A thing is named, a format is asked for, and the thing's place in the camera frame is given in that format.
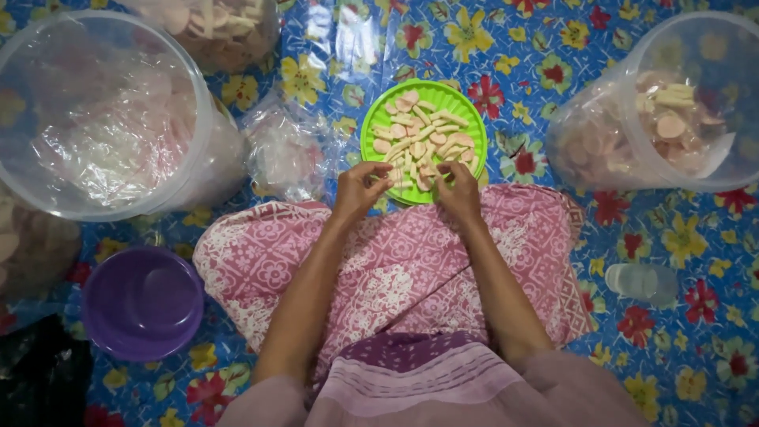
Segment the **blue floral mat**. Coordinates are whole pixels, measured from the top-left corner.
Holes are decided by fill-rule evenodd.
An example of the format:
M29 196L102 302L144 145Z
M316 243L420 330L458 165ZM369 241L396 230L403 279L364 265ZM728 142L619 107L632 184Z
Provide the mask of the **blue floral mat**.
M757 3L679 0L278 0L282 41L263 68L214 75L209 87L235 116L282 79L287 95L321 109L348 134L383 91L410 77L442 81L483 115L490 145L486 182L555 185L542 138L557 105L599 77L651 27L682 11L725 10L759 20ZM67 9L119 7L106 0L0 0L0 44L29 20ZM0 123L13 103L0 102ZM357 153L349 156L351 162ZM576 192L586 207L572 252L597 329L568 349L611 370L646 418L660 425L759 425L754 343L759 326L757 186L717 195L689 191ZM252 186L223 208L83 225L84 249L70 277L83 283L130 244L165 245L189 258L220 215L268 200ZM373 214L397 209L382 199ZM675 305L654 308L608 290L618 262L677 268ZM0 318L0 333L61 312L72 333L79 285ZM249 381L256 356L213 301L184 352L130 364L93 350L86 425L212 425Z

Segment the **green plate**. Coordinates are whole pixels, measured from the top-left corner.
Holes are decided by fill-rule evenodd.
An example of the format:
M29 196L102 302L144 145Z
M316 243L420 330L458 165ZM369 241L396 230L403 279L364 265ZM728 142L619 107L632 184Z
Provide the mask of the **green plate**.
M485 123L480 117L480 113L464 96L463 93L448 86L447 84L436 81L420 80L417 78L399 84L392 89L383 93L378 100L374 101L369 112L364 117L364 124L361 126L361 158L363 160L382 161L384 154L377 153L374 148L374 133L371 131L372 125L381 125L390 127L390 114L385 111L385 103L390 102L395 105L395 99L408 92L416 90L419 93L419 100L424 100L437 106L438 111L447 109L453 114L459 115L469 122L469 127L459 130L472 137L474 140L474 152L480 159L477 168L474 170L474 177L478 178L485 167L487 157L487 135L485 134ZM433 156L436 163L442 161L437 154ZM425 204L432 203L431 191L419 191L417 186L398 190L391 188L387 195L405 204Z

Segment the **pink batik cloth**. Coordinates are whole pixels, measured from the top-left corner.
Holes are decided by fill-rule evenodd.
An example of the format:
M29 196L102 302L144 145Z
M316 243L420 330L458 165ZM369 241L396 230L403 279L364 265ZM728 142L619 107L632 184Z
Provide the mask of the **pink batik cloth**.
M591 331L568 262L582 211L538 185L489 185L480 199L490 235L551 340L562 346ZM330 214L317 202L271 202L219 218L200 237L193 262L206 291L254 351ZM379 331L486 336L468 254L435 204L368 217L351 233L315 379L340 349Z

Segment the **purple plastic bowl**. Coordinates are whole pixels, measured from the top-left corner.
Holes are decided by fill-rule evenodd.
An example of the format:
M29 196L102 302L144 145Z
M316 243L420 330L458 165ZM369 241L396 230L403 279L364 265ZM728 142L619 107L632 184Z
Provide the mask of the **purple plastic bowl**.
M111 256L82 291L87 336L116 359L154 362L195 335L203 281L168 249L136 246Z

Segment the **purple clothing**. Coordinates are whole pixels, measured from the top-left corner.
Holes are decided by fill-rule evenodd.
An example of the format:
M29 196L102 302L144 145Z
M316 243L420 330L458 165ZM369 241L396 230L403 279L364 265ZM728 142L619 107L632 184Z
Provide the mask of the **purple clothing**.
M465 332L378 334L347 346L306 405L302 384L268 378L218 425L649 425L617 379L588 359L547 351L512 367Z

